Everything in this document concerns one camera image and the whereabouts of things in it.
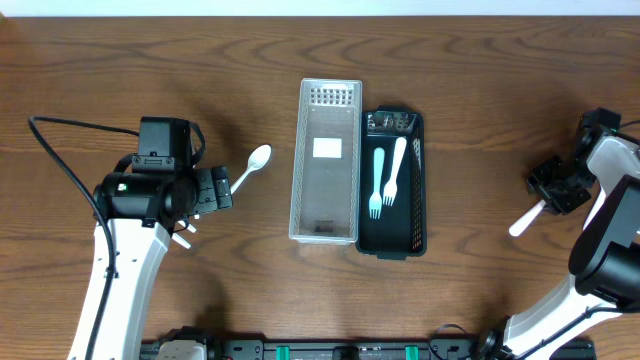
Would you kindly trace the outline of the white plastic fork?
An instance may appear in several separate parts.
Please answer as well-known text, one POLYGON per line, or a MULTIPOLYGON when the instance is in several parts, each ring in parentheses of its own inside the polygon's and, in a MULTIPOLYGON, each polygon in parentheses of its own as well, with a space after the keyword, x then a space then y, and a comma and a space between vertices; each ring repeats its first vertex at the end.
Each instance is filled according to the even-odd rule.
POLYGON ((536 203, 509 227, 509 235, 512 237, 519 237, 540 215, 545 206, 546 202, 544 200, 540 200, 538 203, 536 203))
POLYGON ((397 177, 407 146, 405 137, 398 137, 394 144, 390 177, 383 189, 383 204, 392 206, 397 195, 397 177))

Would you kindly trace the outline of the black plastic basket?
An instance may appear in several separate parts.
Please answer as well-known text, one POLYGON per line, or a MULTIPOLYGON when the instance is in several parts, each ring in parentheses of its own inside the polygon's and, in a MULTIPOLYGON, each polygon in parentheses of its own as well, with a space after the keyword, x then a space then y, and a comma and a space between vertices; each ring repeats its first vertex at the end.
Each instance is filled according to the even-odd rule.
POLYGON ((427 250, 427 192, 424 164, 424 119, 418 112, 395 106, 379 106, 362 115, 360 154, 360 214, 358 251, 380 259, 404 260, 427 250), (392 206, 383 204, 383 189, 390 177, 393 149, 398 137, 407 146, 397 177, 392 206), (381 179, 381 216, 369 217, 373 191, 373 152, 385 150, 381 179))

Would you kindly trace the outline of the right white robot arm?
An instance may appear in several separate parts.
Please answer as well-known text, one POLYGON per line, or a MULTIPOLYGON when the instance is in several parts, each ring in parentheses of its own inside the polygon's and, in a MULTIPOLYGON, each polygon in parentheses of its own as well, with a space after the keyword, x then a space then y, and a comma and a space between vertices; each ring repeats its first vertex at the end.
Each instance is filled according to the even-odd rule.
POLYGON ((587 167, 604 200, 571 251, 569 274, 534 306, 482 335, 473 359, 549 359, 589 328, 639 312, 639 141, 605 135, 587 167))

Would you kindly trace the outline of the pale green plastic fork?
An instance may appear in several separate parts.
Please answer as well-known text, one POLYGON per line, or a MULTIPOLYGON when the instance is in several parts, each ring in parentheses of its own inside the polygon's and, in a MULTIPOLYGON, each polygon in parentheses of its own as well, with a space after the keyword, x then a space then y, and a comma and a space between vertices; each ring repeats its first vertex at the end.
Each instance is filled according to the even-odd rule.
POLYGON ((378 220, 381 216, 381 179, 385 160, 385 150, 377 147, 373 152, 373 191, 369 198, 369 217, 378 220))

